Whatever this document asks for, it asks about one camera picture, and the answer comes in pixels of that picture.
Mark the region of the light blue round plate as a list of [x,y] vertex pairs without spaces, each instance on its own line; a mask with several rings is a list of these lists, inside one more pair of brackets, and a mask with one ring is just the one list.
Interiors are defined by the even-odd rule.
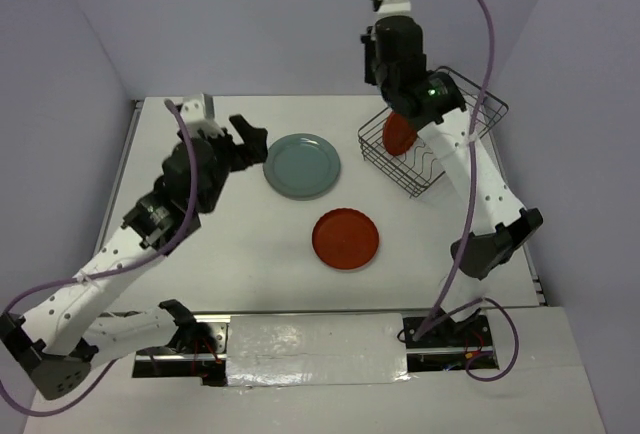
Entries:
[[326,139],[309,133],[289,134],[269,147],[263,174],[278,194],[311,200],[324,196],[337,183],[341,160]]

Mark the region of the orange fluted plate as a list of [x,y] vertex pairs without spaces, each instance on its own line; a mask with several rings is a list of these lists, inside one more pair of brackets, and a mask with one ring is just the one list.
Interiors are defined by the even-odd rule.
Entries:
[[321,216],[311,234],[316,256],[327,266],[351,271],[369,264],[376,256],[380,235],[364,213],[338,208]]
[[382,131],[382,142],[387,153],[397,157],[405,154],[416,142],[417,132],[401,115],[392,112]]

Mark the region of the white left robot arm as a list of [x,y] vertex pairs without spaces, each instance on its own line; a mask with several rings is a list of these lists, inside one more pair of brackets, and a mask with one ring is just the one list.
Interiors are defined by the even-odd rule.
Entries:
[[175,299],[148,310],[107,310],[200,228],[201,215],[215,209],[230,174],[266,161],[267,130],[241,115],[229,120],[240,143],[213,121],[194,130],[182,124],[152,190],[95,257],[72,280],[51,286],[41,304],[2,314],[2,343],[45,399],[62,398],[96,367],[133,352],[167,346],[180,353],[210,342],[210,329]]

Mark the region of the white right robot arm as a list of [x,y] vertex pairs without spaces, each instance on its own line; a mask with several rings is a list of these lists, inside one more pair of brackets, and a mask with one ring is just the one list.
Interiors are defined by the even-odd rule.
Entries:
[[469,108],[450,75],[426,66],[423,30],[408,14],[368,27],[365,81],[425,142],[457,194],[467,203],[463,232],[452,243],[453,266],[433,305],[437,338],[456,345],[470,331],[466,317],[485,302],[484,280],[507,263],[541,227],[543,217],[510,190],[477,136],[477,108]]

